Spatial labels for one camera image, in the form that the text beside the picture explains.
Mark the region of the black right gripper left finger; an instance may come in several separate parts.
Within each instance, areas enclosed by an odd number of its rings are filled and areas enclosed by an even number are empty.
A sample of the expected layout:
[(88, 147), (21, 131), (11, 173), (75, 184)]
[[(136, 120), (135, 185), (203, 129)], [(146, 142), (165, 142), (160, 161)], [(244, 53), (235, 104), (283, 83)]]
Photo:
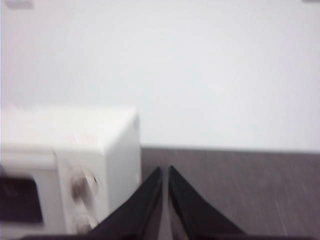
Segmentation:
[(148, 223), (162, 200), (163, 172), (160, 167), (137, 190), (86, 235), (88, 237), (144, 237)]

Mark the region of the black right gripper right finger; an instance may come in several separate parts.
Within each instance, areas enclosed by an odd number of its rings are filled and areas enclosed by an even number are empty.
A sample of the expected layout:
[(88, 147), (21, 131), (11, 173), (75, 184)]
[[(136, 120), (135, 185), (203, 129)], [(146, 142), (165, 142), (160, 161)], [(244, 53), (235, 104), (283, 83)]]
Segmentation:
[(169, 196), (188, 237), (245, 236), (235, 223), (210, 205), (174, 167), (168, 168)]

